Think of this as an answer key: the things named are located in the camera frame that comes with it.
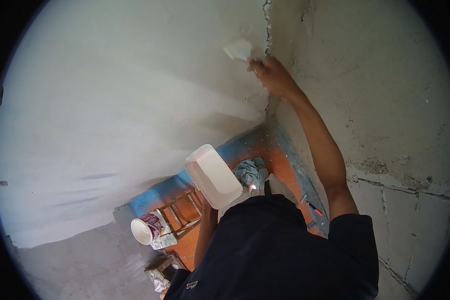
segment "bucket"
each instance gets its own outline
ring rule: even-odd
[[[130,224],[133,236],[144,245],[150,245],[165,230],[165,220],[157,212],[146,213]]]

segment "cloth rag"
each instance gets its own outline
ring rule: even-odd
[[[249,190],[252,185],[255,185],[256,189],[261,189],[265,179],[268,177],[268,170],[261,157],[253,160],[248,158],[236,166],[234,175]]]

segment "dark blue shirt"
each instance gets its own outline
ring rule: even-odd
[[[373,299],[378,275],[369,216],[336,217],[326,239],[285,196],[257,196],[223,215],[200,265],[178,270],[165,300]]]

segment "blue rag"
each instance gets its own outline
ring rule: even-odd
[[[253,183],[257,189],[260,189],[260,173],[259,169],[265,168],[264,160],[258,157],[254,160],[245,159],[241,161],[236,168],[233,170],[235,177],[240,181],[240,183],[248,188],[251,183]]]

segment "white bucket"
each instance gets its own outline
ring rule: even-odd
[[[185,170],[214,209],[226,207],[242,195],[242,185],[211,145],[193,152],[185,160]]]
[[[153,211],[133,219],[130,228],[137,241],[144,245],[150,245],[165,230],[165,220],[160,213]]]

